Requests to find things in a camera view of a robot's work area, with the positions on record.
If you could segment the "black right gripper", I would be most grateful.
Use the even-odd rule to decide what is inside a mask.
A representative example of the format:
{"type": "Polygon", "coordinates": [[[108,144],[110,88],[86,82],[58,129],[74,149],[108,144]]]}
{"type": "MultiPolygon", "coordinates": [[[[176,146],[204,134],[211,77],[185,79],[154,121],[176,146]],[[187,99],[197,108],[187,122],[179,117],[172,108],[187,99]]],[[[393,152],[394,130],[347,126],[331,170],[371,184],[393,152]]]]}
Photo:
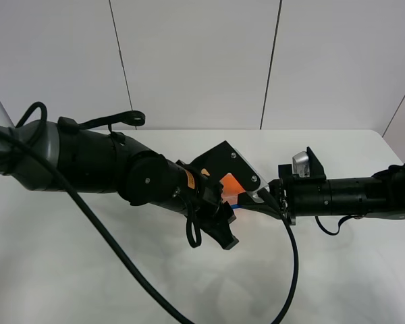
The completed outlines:
{"type": "Polygon", "coordinates": [[[271,195],[277,202],[267,204],[239,198],[239,207],[277,220],[285,216],[290,225],[296,223],[297,217],[327,213],[327,178],[322,166],[310,167],[309,176],[302,178],[293,172],[292,164],[282,164],[278,166],[278,176],[269,182],[271,195]]]}

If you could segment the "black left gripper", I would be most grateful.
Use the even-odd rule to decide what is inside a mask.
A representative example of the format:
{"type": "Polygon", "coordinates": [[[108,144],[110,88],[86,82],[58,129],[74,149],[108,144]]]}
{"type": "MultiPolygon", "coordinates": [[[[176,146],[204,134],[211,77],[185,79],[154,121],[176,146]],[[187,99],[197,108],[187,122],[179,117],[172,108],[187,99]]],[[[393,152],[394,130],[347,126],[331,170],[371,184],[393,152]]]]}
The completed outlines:
{"type": "Polygon", "coordinates": [[[192,163],[176,162],[183,183],[175,187],[175,199],[183,203],[187,233],[206,233],[224,250],[239,240],[230,229],[235,220],[231,205],[221,197],[224,186],[213,182],[209,172],[202,173],[192,163]]]}

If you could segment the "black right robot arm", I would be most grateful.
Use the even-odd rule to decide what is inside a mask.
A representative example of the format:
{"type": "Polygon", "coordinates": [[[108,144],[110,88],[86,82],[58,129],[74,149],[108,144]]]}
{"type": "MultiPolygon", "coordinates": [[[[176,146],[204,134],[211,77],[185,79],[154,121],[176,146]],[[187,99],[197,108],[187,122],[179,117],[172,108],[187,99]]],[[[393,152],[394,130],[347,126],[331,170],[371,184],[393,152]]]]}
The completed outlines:
{"type": "Polygon", "coordinates": [[[317,158],[308,177],[280,165],[280,178],[269,190],[281,212],[294,225],[297,217],[345,216],[405,219],[405,164],[391,165],[368,178],[328,179],[317,158]]]}

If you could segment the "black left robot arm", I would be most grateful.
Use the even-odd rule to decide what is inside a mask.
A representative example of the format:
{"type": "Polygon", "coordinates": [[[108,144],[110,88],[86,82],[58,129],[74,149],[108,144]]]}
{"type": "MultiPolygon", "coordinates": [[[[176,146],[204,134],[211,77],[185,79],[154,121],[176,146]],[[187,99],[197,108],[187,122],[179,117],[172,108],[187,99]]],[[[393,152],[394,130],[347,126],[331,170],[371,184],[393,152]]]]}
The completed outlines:
{"type": "Polygon", "coordinates": [[[172,162],[122,133],[66,132],[47,122],[30,148],[81,193],[117,193],[132,206],[153,204],[191,218],[224,250],[238,243],[234,212],[221,200],[221,186],[189,165],[172,162]]]}

